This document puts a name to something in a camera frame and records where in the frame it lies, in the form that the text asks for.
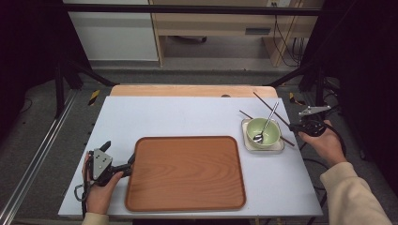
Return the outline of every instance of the white table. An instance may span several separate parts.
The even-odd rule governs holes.
[[[280,101],[277,113],[289,121],[280,98],[264,98],[268,105]],[[284,145],[280,154],[254,154],[245,148],[241,121],[247,117],[267,117],[268,109],[256,97],[107,97],[85,151],[112,141],[107,154],[113,165],[125,164],[135,143],[143,137],[232,136],[237,140],[246,204],[239,210],[206,212],[142,213],[124,206],[128,179],[115,188],[108,211],[118,218],[270,218],[322,216],[309,174],[304,166],[294,134],[274,116],[283,136],[294,143]],[[79,218],[81,203],[73,190],[80,185],[84,153],[70,183],[59,215]]]

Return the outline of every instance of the human hand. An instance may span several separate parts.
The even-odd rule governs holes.
[[[324,123],[331,126],[329,120],[325,120]],[[343,154],[339,137],[329,128],[319,137],[312,137],[304,132],[299,132],[298,135],[303,141],[310,144],[315,149],[316,153],[327,161],[330,167],[337,163],[347,161]]]
[[[88,153],[85,155],[84,165],[85,162],[88,160],[89,155]],[[120,178],[123,176],[123,172],[116,173],[109,183],[104,186],[100,187],[94,185],[91,187],[87,199],[86,199],[86,207],[88,213],[95,213],[95,214],[102,214],[106,215],[108,212],[109,204],[111,203],[112,193],[114,192],[115,186]]]

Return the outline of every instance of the spoon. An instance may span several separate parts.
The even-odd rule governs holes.
[[[261,130],[261,133],[259,133],[259,134],[254,136],[253,141],[255,141],[256,143],[263,143],[263,140],[264,140],[263,132],[264,132],[264,130],[266,130],[266,127],[267,127],[267,125],[269,123],[269,120],[271,119],[272,115],[275,113],[276,108],[278,107],[278,105],[279,105],[279,101],[277,101],[275,103],[274,108],[272,109],[272,112],[269,115],[268,120],[267,120],[266,124],[263,127],[263,130]]]

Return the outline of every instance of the gray floor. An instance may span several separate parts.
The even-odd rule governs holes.
[[[210,37],[206,43],[181,42],[170,38],[166,60],[163,67],[140,64],[139,67],[126,67],[126,64],[104,69],[101,62],[97,72],[113,82],[118,83],[184,83],[184,84],[248,84],[261,85],[270,83],[294,69],[289,66],[272,67],[261,39],[255,37]],[[85,143],[90,137],[101,104],[109,95],[111,88],[93,81],[85,75],[84,87],[79,91],[73,107],[58,133],[46,156],[36,178],[27,192],[15,224],[79,224],[80,220],[70,220],[57,215],[63,194],[75,172],[79,158],[84,151]],[[283,99],[291,121],[298,121],[298,112],[305,106],[289,102],[289,93],[297,98],[304,98],[297,89],[297,80],[277,88]],[[99,97],[93,106],[87,102],[94,90],[100,90]],[[1,143],[0,173],[0,207],[4,207],[8,198],[19,184],[30,161],[35,156],[55,115],[54,82],[32,88],[26,94],[26,112],[22,112],[15,122],[8,138]],[[333,106],[338,104],[334,97],[326,98]],[[398,200],[388,187],[382,174],[373,162],[360,158],[359,148],[352,139],[344,117],[332,113],[329,119],[344,137],[347,146],[347,158],[358,174],[365,178],[376,197],[379,199],[389,218],[398,224]],[[302,150],[304,158],[319,159],[309,146]],[[315,186],[319,183],[319,174],[325,169],[307,161],[306,165]],[[324,191],[319,191],[319,199]],[[328,209],[323,207],[324,216],[314,224],[328,224]],[[306,224],[308,218],[281,218],[285,224]],[[276,224],[274,218],[269,224]],[[114,224],[130,224],[126,220],[113,219]]]

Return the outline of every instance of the person's left hand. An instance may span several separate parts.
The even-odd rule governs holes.
[[[84,165],[85,162],[88,160],[89,155],[88,153],[85,155]],[[109,183],[105,187],[100,187],[94,185],[91,187],[87,199],[86,199],[86,206],[87,206],[87,213],[95,213],[106,215],[108,212],[109,204],[111,203],[112,193],[117,185],[117,182],[123,176],[123,172],[116,173]]]

